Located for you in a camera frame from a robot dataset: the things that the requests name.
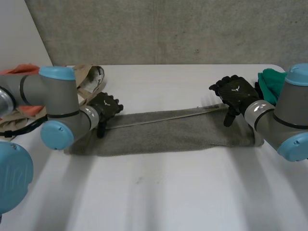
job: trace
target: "gray wall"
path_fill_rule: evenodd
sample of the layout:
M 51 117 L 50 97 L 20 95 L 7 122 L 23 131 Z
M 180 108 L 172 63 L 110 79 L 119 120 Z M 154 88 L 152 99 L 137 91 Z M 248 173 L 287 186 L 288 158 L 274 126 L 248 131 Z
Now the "gray wall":
M 308 62 L 307 0 L 26 0 L 54 64 Z

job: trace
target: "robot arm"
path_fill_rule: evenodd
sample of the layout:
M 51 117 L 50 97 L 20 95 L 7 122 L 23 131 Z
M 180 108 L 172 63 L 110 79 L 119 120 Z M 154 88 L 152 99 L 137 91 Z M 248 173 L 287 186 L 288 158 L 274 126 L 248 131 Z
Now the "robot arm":
M 288 73 L 276 107 L 255 95 L 243 78 L 211 86 L 224 103 L 243 114 L 246 122 L 288 161 L 308 158 L 308 64 L 297 64 Z
M 21 105 L 46 106 L 48 121 L 41 129 L 41 138 L 54 150 L 70 146 L 123 110 L 118 101 L 106 99 L 110 112 L 104 100 L 79 108 L 75 75 L 69 67 L 42 67 L 39 75 L 0 76 L 0 117 Z
M 96 126 L 97 136 L 102 138 L 108 119 L 123 110 L 118 100 L 105 93 L 79 108 L 74 71 L 69 67 L 42 67 L 39 75 L 0 76 L 0 117 L 21 105 L 46 106 L 48 121 L 40 134 L 54 150 L 70 146 Z M 29 153 L 18 144 L 0 142 L 0 222 L 3 213 L 24 199 L 32 179 Z

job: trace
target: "light blue cap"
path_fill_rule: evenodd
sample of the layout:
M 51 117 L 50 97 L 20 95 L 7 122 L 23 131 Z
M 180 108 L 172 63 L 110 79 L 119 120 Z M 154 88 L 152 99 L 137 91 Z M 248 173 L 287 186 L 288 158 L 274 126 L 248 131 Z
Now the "light blue cap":
M 308 86 L 308 64 L 292 66 L 285 81 L 293 85 Z
M 308 132 L 290 137 L 277 150 L 288 161 L 300 161 L 308 158 Z
M 20 145 L 0 141 L 0 214 L 15 208 L 28 193 L 33 162 Z
M 47 147 L 54 150 L 63 150 L 74 143 L 74 135 L 71 129 L 55 120 L 47 121 L 43 125 L 40 137 Z
M 65 66 L 43 66 L 38 72 L 41 76 L 59 80 L 75 80 L 74 70 Z

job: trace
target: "gray towel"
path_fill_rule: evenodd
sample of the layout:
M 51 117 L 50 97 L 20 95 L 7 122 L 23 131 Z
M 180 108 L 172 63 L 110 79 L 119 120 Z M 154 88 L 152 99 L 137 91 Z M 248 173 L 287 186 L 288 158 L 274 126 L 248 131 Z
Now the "gray towel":
M 263 139 L 238 116 L 223 126 L 223 104 L 176 111 L 116 116 L 109 121 L 105 137 L 96 130 L 75 142 L 67 154 L 114 156 L 195 151 L 215 146 L 261 146 Z

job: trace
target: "table surface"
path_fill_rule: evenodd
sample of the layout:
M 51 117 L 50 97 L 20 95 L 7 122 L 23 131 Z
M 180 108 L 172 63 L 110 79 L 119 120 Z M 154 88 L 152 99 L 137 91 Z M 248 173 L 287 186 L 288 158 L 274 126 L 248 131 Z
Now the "table surface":
M 208 87 L 274 65 L 103 66 L 124 114 L 219 103 Z M 14 142 L 34 162 L 26 199 L 3 215 L 15 231 L 306 231 L 308 167 L 262 148 L 79 157 L 52 151 L 39 129 Z

